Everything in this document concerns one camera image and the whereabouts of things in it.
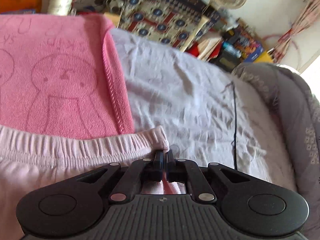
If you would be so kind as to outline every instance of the patterned curtain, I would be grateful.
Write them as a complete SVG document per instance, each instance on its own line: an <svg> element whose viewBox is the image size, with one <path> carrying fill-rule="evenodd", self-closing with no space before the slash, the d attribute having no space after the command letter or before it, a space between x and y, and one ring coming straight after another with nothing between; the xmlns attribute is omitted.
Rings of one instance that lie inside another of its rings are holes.
<svg viewBox="0 0 320 240"><path fill-rule="evenodd" d="M287 53L294 35L309 28L320 16L320 0L309 0L307 6L293 23L291 29L283 35L275 46L273 56L275 63L280 63Z"/></svg>

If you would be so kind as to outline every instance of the gathered waistband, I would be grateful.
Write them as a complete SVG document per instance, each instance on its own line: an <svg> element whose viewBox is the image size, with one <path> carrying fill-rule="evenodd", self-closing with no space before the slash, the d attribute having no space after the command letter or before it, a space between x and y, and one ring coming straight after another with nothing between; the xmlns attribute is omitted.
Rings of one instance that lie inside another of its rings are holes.
<svg viewBox="0 0 320 240"><path fill-rule="evenodd" d="M0 159L44 167L74 168L119 162L129 165L151 150L169 149L161 126L139 132L92 140L38 135L0 125Z"/></svg>

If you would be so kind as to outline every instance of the white wall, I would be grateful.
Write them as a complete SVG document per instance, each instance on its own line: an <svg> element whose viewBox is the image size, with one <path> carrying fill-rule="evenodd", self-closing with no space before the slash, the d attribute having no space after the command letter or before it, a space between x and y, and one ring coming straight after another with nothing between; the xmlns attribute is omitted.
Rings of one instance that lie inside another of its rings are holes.
<svg viewBox="0 0 320 240"><path fill-rule="evenodd" d="M300 11L305 7L307 0L247 0L240 9L233 10L235 17L243 18L253 26L259 36L271 34L284 34L290 29ZM320 52L320 22L299 34L294 40L299 46L301 54L301 66ZM270 47L276 44L277 38L268 40ZM297 68L297 53L290 47L288 54L282 63Z"/></svg>

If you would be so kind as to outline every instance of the mattress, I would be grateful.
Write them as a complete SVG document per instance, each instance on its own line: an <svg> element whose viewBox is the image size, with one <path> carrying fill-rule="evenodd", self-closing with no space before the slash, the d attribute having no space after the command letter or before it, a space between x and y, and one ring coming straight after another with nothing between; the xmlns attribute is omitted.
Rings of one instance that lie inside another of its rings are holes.
<svg viewBox="0 0 320 240"><path fill-rule="evenodd" d="M253 87L187 53L111 33L136 132L162 125L175 158L231 168L236 134L239 171L296 191L283 137Z"/></svg>

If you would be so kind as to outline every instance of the black cable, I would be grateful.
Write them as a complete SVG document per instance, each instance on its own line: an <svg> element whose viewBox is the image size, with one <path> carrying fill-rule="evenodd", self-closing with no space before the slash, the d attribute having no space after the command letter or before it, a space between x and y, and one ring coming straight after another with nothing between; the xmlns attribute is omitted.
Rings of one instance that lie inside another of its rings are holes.
<svg viewBox="0 0 320 240"><path fill-rule="evenodd" d="M233 89L233 102L235 106L235 133L233 136L234 139L234 145L233 145L233 165L235 170L238 170L238 165L237 165L237 148L236 148L236 140L237 140L237 109L236 109L236 90L235 90L235 84L231 82L232 84L232 89Z"/></svg>

